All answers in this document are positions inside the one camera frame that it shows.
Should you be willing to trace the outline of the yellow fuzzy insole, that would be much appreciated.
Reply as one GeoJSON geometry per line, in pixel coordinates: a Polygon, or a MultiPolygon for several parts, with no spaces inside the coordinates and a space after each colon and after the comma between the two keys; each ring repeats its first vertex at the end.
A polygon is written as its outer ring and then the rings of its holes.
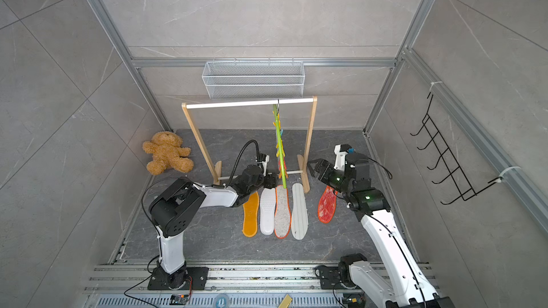
{"type": "Polygon", "coordinates": [[[257,192],[251,194],[243,204],[244,220],[242,232],[247,238],[252,238],[258,232],[258,210],[260,197],[257,192]]]}

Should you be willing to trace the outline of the white foam insole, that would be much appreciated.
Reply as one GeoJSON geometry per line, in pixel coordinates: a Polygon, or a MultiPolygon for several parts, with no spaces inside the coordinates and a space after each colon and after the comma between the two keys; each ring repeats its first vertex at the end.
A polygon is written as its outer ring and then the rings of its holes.
{"type": "Polygon", "coordinates": [[[272,235],[274,232],[275,208],[275,188],[264,188],[260,197],[260,230],[263,235],[272,235]]]}

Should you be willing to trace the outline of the red orange-edged insole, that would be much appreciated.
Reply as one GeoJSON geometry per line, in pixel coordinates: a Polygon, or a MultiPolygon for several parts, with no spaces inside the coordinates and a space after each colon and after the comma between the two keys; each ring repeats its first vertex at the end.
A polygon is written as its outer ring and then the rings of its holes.
{"type": "Polygon", "coordinates": [[[334,217],[337,205],[337,192],[327,186],[321,195],[321,199],[318,203],[318,219],[324,224],[328,224],[334,217]]]}

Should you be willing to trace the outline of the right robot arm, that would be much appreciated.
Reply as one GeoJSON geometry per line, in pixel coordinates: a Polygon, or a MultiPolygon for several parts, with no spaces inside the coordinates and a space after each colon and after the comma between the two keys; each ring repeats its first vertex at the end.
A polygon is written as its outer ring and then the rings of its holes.
{"type": "Polygon", "coordinates": [[[370,167],[375,160],[350,145],[337,145],[335,162],[308,162],[310,174],[346,202],[371,237],[388,274],[384,279],[361,254],[339,262],[341,284],[359,287],[377,307],[453,307],[441,297],[413,258],[397,228],[385,195],[372,186],[370,167]]]}

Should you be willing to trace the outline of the grey striped insole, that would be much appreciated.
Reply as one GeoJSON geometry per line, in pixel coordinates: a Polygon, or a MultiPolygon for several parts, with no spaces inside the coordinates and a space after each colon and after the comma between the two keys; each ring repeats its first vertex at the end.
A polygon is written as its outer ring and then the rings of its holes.
{"type": "Polygon", "coordinates": [[[305,202],[304,188],[301,183],[293,184],[292,195],[291,232],[296,240],[303,240],[308,232],[308,210],[305,202]]]}

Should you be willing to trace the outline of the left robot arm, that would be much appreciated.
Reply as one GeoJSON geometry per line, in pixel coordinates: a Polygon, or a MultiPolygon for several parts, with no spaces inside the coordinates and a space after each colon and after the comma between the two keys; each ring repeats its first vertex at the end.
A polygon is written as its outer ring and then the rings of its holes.
{"type": "Polygon", "coordinates": [[[184,231],[201,208],[236,208],[258,201],[261,188],[276,186],[277,176],[268,172],[269,156],[260,152],[258,142],[249,140],[242,147],[225,185],[204,185],[177,178],[148,208],[148,219],[157,232],[159,256],[151,271],[148,290],[192,288],[191,273],[184,256],[184,231]],[[256,162],[239,175],[235,171],[246,148],[255,146],[256,162]]]}

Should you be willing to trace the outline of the grey felt orange-edged insole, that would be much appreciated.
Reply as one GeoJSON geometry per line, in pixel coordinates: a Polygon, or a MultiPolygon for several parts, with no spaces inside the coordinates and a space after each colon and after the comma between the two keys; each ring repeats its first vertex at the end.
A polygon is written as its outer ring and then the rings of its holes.
{"type": "Polygon", "coordinates": [[[275,189],[276,207],[274,216],[274,233],[278,239],[286,238],[291,229],[291,209],[288,191],[282,185],[275,189]]]}

